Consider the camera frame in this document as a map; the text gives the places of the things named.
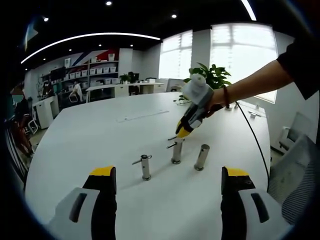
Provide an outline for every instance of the human hand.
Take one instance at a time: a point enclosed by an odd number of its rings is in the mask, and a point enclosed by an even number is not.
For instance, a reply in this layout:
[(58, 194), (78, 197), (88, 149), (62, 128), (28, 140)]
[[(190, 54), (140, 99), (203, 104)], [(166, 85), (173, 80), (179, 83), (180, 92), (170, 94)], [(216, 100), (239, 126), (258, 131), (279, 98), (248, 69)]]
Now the human hand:
[(211, 117), (216, 111), (219, 111), (225, 106), (223, 96), (224, 92), (222, 88), (214, 90), (211, 100), (205, 106), (205, 109), (207, 110), (205, 113), (206, 118)]

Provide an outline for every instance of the potted plant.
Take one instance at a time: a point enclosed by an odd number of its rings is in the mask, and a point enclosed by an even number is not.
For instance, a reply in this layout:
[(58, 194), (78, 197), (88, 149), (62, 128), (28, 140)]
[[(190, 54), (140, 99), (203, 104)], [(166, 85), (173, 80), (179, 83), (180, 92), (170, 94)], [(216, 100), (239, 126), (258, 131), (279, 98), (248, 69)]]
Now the potted plant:
[[(200, 74), (202, 75), (206, 83), (212, 88), (212, 89), (219, 89), (223, 88), (226, 85), (230, 85), (231, 82), (225, 80), (227, 79), (226, 76), (231, 76), (230, 73), (226, 71), (225, 67), (217, 67), (215, 64), (212, 64), (210, 68), (207, 68), (204, 64), (198, 62), (200, 67), (196, 68), (189, 68), (189, 73), (192, 74)], [(189, 82), (191, 78), (186, 78), (183, 81), (185, 83)], [(188, 100), (185, 96), (180, 95), (179, 101), (181, 100)]]
[(121, 84), (124, 84), (125, 82), (130, 82), (131, 77), (128, 74), (123, 74), (120, 76)]

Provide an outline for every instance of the person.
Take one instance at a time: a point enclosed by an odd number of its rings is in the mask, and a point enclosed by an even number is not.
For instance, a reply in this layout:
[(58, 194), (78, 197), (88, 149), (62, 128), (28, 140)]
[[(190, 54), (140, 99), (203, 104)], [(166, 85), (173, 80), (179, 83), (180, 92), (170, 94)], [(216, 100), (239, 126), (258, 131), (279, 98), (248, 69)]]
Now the person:
[(78, 101), (79, 101), (79, 102), (82, 102), (82, 101), (83, 101), (83, 99), (82, 99), (81, 86), (80, 86), (80, 83), (79, 83), (77, 80), (75, 80), (75, 81), (73, 82), (73, 90), (72, 90), (72, 92), (70, 93), (70, 96), (71, 96), (71, 95), (76, 95), (76, 97), (78, 98)]
[(27, 138), (25, 127), (27, 126), (31, 113), (29, 103), (20, 86), (16, 86), (12, 92), (12, 99), (16, 103), (14, 118), (11, 121), (10, 130), (17, 148), (28, 158), (34, 154), (32, 145)]
[(51, 82), (48, 81), (48, 80), (45, 81), (43, 83), (42, 96), (45, 97), (45, 98), (49, 98), (49, 97), (52, 97), (54, 95), (55, 95), (54, 87), (52, 86)]
[(206, 117), (214, 114), (217, 108), (238, 100), (278, 90), (294, 82), (304, 99), (307, 100), (320, 88), (318, 69), (320, 61), (319, 43), (313, 39), (297, 39), (276, 60), (268, 63), (250, 76), (214, 90), (206, 106)]

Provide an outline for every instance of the round white table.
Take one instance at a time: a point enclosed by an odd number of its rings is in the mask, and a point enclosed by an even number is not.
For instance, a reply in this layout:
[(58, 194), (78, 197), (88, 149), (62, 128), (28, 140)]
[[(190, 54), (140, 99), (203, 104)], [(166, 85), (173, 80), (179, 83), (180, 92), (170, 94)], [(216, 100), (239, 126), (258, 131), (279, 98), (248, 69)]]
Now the round white table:
[[(48, 128), (32, 159), (25, 198), (42, 224), (57, 204), (82, 187), (95, 168), (114, 165), (118, 240), (220, 239), (223, 166), (247, 171), (256, 188), (267, 175), (252, 132), (240, 109), (221, 109), (194, 130), (182, 146), (181, 164), (171, 163), (179, 119), (188, 107), (179, 93), (155, 93), (90, 102), (64, 109)], [(270, 140), (262, 108), (240, 102), (268, 168)], [(249, 111), (261, 116), (250, 118)], [(202, 144), (210, 146), (203, 171), (194, 164)], [(140, 156), (149, 160), (150, 181), (142, 180)]]

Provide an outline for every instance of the black ceiling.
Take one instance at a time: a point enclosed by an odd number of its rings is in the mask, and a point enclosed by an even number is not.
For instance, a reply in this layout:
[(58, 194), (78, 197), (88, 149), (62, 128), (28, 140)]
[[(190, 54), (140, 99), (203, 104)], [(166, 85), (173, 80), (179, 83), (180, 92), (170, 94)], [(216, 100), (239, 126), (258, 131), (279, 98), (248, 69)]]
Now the black ceiling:
[[(241, 0), (50, 0), (28, 5), (23, 30), (33, 23), (38, 34), (32, 38), (25, 51), (20, 39), (19, 62), (36, 50), (56, 41), (90, 33), (135, 33), (165, 39), (190, 29), (209, 28), (225, 22), (250, 22)], [(277, 0), (249, 0), (257, 21), (272, 25), (276, 31), (295, 36), (300, 29), (288, 8)], [(134, 36), (92, 36), (63, 42), (39, 52), (28, 59), (22, 68), (35, 68), (46, 62), (72, 53), (102, 48), (129, 48), (146, 50), (158, 40)]]

